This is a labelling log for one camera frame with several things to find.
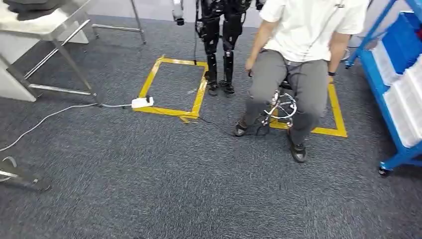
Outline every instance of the black shoe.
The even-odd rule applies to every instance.
[[[217,95],[217,89],[218,89],[216,73],[212,72],[212,71],[207,71],[207,72],[205,72],[204,77],[208,81],[208,83],[207,83],[208,94],[210,94],[211,96],[216,96]]]
[[[298,163],[306,162],[307,159],[305,144],[294,144],[292,138],[290,137],[290,129],[287,130],[287,139],[290,144],[290,153],[292,154],[293,159]]]
[[[239,121],[236,124],[236,127],[234,129],[234,135],[237,136],[237,137],[244,136],[246,134],[247,129],[248,129],[245,125],[246,124],[243,120]]]
[[[230,97],[234,94],[234,87],[231,82],[229,83],[226,80],[220,81],[218,83],[218,86],[220,86],[223,89],[223,91],[226,93],[227,96]]]

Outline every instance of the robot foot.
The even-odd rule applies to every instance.
[[[220,81],[218,86],[224,91],[227,97],[231,97],[234,95],[234,87],[231,82],[227,82],[226,80]]]
[[[216,73],[212,71],[205,72],[205,79],[208,81],[208,94],[210,94],[211,96],[216,96],[218,89]]]

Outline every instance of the blue rack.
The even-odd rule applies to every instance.
[[[403,146],[383,97],[383,94],[388,90],[389,87],[384,85],[382,81],[377,64],[375,63],[375,59],[372,56],[372,52],[365,50],[366,44],[371,41],[375,30],[378,28],[395,2],[396,0],[390,0],[390,2],[384,8],[383,12],[378,16],[368,34],[363,39],[362,44],[356,49],[356,51],[346,62],[346,69],[348,69],[353,65],[353,62],[356,60],[356,58],[360,57],[369,86],[371,87],[372,93],[374,94],[374,97],[378,103],[382,116],[384,117],[388,130],[390,131],[390,135],[393,138],[394,144],[397,147],[396,155],[380,163],[379,173],[385,176],[387,176],[388,173],[395,167],[403,164],[422,166],[422,161],[415,160],[418,155],[422,154],[422,142],[418,143],[412,148],[406,148]],[[406,2],[413,9],[419,21],[422,22],[422,0],[406,0]]]

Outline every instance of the white cable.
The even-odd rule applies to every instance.
[[[22,137],[24,137],[26,134],[28,134],[28,133],[30,133],[31,131],[33,131],[34,129],[36,129],[38,126],[40,126],[40,124],[42,124],[46,119],[48,119],[49,117],[51,117],[51,116],[55,116],[55,115],[57,115],[57,114],[60,114],[61,112],[64,112],[64,111],[66,111],[66,110],[68,110],[68,109],[71,109],[71,108],[84,108],[84,107],[90,107],[90,106],[96,106],[96,105],[98,105],[98,104],[89,104],[89,105],[82,105],[82,106],[70,106],[70,107],[67,107],[67,108],[65,108],[65,109],[63,109],[63,110],[61,110],[61,111],[58,111],[58,112],[56,112],[56,113],[53,113],[53,114],[51,114],[51,115],[48,115],[48,116],[46,116],[45,118],[43,118],[36,126],[34,126],[33,128],[31,128],[30,130],[28,130],[27,132],[25,132],[25,133],[23,133],[21,136],[19,136],[19,138],[17,138],[17,140],[15,141],[15,142],[13,142],[11,145],[9,145],[9,146],[7,146],[6,148],[2,148],[2,149],[0,149],[0,152],[3,152],[3,151],[6,151],[6,150],[8,150],[8,149],[10,149],[11,147],[13,147],[15,144],[17,144],[18,142],[19,142],[19,140],[22,138]],[[117,108],[117,107],[125,107],[125,106],[131,106],[131,105],[118,105],[118,106],[111,106],[111,105],[102,105],[102,106],[104,106],[104,107],[108,107],[108,108]]]
[[[108,107],[108,108],[117,108],[117,107],[125,107],[125,106],[132,106],[132,105],[118,105],[118,106],[111,106],[111,105],[102,105],[104,107]]]
[[[65,109],[63,109],[63,110],[61,110],[61,111],[58,111],[58,112],[56,112],[56,113],[53,113],[53,114],[51,114],[51,115],[48,115],[47,117],[45,117],[45,118],[43,118],[36,126],[34,126],[32,129],[30,129],[30,130],[28,130],[27,132],[25,132],[25,133],[23,133],[21,136],[19,136],[19,138],[17,138],[17,140],[15,141],[15,142],[13,142],[11,145],[9,145],[9,146],[7,146],[6,148],[2,148],[2,149],[0,149],[0,152],[3,152],[3,151],[6,151],[6,150],[8,150],[8,149],[10,149],[11,147],[13,147],[15,144],[17,144],[17,142],[22,138],[22,137],[24,137],[26,134],[28,134],[28,133],[30,133],[31,131],[33,131],[34,129],[36,129],[38,126],[40,126],[40,124],[42,124],[46,119],[48,119],[49,117],[51,117],[51,116],[55,116],[55,115],[57,115],[57,114],[59,114],[59,113],[61,113],[61,112],[63,112],[63,111],[66,111],[66,110],[68,110],[68,109],[71,109],[71,108],[84,108],[84,107],[89,107],[89,106],[95,106],[95,105],[97,105],[97,104],[90,104],[90,105],[83,105],[83,106],[70,106],[70,107],[67,107],[67,108],[65,108]]]

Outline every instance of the white power strip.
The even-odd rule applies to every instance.
[[[146,98],[137,98],[132,101],[132,109],[148,107],[154,105],[154,99],[150,96],[146,96]]]

